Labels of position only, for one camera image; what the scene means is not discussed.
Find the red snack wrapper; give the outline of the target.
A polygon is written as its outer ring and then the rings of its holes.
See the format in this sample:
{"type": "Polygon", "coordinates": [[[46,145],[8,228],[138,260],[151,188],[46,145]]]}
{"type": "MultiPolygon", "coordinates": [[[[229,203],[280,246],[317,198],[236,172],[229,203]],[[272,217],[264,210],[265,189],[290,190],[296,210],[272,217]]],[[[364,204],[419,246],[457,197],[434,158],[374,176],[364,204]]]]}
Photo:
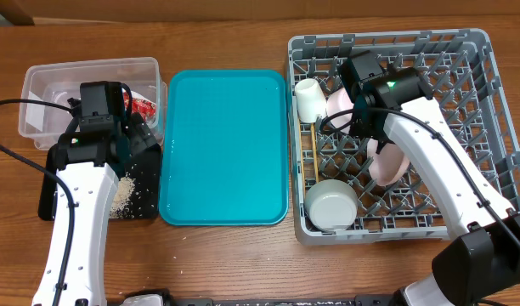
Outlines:
{"type": "Polygon", "coordinates": [[[132,91],[132,98],[132,113],[139,113],[149,126],[154,126],[157,121],[157,104],[134,91],[132,91]]]}

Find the pink bowl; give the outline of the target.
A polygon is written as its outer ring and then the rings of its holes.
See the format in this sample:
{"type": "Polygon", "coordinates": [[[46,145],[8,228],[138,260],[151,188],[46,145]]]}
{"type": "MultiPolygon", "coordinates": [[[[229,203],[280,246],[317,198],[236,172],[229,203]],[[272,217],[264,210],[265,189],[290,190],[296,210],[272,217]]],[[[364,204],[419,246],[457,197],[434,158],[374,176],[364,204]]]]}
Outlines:
{"type": "MultiPolygon", "coordinates": [[[[326,113],[327,116],[332,116],[338,112],[346,111],[353,108],[353,102],[349,98],[345,88],[340,88],[331,94],[327,100],[326,113]]],[[[340,128],[348,123],[352,118],[352,114],[341,115],[331,120],[330,125],[334,128],[340,128]]]]}

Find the cream cup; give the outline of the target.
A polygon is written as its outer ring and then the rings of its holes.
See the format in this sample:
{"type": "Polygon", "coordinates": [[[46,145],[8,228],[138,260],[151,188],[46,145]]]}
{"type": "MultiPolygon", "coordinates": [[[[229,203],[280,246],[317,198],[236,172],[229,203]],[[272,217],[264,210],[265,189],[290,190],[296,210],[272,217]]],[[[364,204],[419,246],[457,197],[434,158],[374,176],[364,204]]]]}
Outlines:
{"type": "Polygon", "coordinates": [[[303,123],[315,123],[318,118],[326,117],[326,97],[313,78],[306,78],[295,86],[297,113],[303,123]]]}

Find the pink plate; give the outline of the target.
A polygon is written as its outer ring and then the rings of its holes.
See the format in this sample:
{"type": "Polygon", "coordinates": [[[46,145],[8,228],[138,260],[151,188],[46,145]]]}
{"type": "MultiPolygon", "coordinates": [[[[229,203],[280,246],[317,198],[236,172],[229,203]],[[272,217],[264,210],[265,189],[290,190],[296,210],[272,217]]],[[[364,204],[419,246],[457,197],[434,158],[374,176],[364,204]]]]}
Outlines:
{"type": "Polygon", "coordinates": [[[377,185],[388,186],[403,177],[410,165],[410,160],[395,144],[386,144],[377,153],[378,146],[377,140],[369,139],[367,142],[366,155],[371,159],[368,171],[377,185]]]}

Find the grey bowl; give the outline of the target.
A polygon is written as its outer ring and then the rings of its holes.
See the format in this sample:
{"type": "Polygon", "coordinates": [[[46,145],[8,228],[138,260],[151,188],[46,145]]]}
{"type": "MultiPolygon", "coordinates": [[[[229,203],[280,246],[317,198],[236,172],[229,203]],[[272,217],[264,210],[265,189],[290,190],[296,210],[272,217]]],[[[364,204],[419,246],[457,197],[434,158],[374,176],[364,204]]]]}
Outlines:
{"type": "Polygon", "coordinates": [[[333,232],[346,230],[354,223],[359,199],[347,183],[327,179],[307,191],[304,206],[310,222],[318,230],[333,232]]]}

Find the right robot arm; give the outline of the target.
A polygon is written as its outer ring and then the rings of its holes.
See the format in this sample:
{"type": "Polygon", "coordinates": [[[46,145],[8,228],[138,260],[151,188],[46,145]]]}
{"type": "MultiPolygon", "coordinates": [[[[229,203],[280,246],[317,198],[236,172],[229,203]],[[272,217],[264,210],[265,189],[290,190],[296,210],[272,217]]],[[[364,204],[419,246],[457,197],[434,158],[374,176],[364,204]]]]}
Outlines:
{"type": "Polygon", "coordinates": [[[415,69],[340,70],[354,128],[396,144],[442,213],[450,244],[432,272],[395,293],[396,305],[472,305],[520,284],[520,212],[481,174],[415,69]]]}

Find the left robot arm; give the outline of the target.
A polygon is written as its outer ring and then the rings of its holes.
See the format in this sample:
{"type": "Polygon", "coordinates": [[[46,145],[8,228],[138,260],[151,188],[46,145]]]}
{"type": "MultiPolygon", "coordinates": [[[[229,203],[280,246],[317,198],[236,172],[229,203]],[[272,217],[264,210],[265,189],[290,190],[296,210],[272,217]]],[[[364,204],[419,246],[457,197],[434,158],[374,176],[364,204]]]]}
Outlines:
{"type": "Polygon", "coordinates": [[[48,154],[54,227],[35,305],[105,305],[104,261],[111,207],[123,179],[133,180],[123,218],[158,213],[161,147],[143,117],[76,119],[48,154]]]}

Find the black plastic tray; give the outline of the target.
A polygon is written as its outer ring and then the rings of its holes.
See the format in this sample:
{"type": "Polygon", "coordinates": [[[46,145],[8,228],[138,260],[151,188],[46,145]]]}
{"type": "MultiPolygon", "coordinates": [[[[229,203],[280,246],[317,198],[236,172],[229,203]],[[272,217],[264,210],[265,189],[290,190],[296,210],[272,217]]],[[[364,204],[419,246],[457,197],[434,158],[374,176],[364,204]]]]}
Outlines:
{"type": "MultiPolygon", "coordinates": [[[[52,173],[56,173],[54,147],[55,145],[48,151],[45,167],[52,173]]],[[[148,219],[158,216],[161,153],[161,147],[156,144],[126,164],[125,176],[119,181],[110,208],[110,219],[148,219]]],[[[56,183],[44,175],[37,209],[41,220],[54,220],[55,193],[56,183]]]]}

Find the grey plastic dish rack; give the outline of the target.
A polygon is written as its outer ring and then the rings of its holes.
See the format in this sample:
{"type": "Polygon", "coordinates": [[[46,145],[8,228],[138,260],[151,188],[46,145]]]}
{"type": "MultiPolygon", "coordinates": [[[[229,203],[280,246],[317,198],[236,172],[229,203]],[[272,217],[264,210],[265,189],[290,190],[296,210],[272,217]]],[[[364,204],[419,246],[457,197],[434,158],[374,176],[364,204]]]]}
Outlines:
{"type": "MultiPolygon", "coordinates": [[[[371,51],[387,70],[417,69],[439,102],[454,136],[482,175],[520,212],[520,148],[488,34],[480,29],[393,31],[296,36],[288,42],[287,87],[313,78],[325,96],[342,87],[338,68],[347,57],[371,51]]],[[[368,140],[346,133],[323,134],[315,126],[319,181],[338,179],[357,193],[354,223],[324,232],[309,220],[302,201],[297,124],[302,124],[306,193],[315,185],[311,123],[300,121],[289,93],[294,226],[304,245],[361,244],[403,239],[446,239],[434,198],[409,165],[388,186],[371,178],[368,140]]]]}

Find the clear plastic bin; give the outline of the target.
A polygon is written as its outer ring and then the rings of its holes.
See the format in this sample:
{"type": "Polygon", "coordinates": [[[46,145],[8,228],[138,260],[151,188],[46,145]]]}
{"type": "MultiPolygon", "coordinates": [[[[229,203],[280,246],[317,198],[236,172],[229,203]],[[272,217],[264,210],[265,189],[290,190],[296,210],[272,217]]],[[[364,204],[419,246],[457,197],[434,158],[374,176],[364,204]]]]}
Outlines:
{"type": "MultiPolygon", "coordinates": [[[[68,106],[69,98],[80,98],[83,82],[116,81],[143,95],[158,106],[156,123],[149,126],[159,144],[164,141],[167,85],[159,64],[152,57],[98,59],[50,65],[34,65],[25,74],[21,97],[68,106]]],[[[72,115],[43,105],[20,105],[18,132],[32,139],[39,150],[48,150],[65,131],[72,115]]]]}

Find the teal plastic tray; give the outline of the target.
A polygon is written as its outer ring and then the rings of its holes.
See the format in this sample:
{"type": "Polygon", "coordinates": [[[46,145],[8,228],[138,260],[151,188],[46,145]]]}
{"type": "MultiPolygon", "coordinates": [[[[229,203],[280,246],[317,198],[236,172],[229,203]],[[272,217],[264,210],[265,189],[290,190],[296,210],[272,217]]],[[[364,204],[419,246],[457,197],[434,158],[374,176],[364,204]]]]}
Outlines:
{"type": "Polygon", "coordinates": [[[159,212],[175,226],[273,225],[289,207],[285,81],[187,70],[168,89],[159,212]]]}

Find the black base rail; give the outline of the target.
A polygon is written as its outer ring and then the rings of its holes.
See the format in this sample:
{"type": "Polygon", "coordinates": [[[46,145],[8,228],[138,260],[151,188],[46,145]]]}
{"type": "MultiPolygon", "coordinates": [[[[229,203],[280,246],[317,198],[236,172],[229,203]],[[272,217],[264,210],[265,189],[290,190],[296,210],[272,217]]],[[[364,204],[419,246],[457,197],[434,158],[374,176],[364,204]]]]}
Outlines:
{"type": "Polygon", "coordinates": [[[140,298],[154,296],[166,306],[396,306],[404,305],[404,298],[400,293],[393,294],[360,294],[355,297],[344,298],[314,298],[314,299],[245,299],[245,300],[213,300],[208,297],[175,298],[168,289],[149,289],[139,292],[130,292],[119,300],[109,301],[109,305],[156,305],[156,303],[139,302],[140,298]]]}

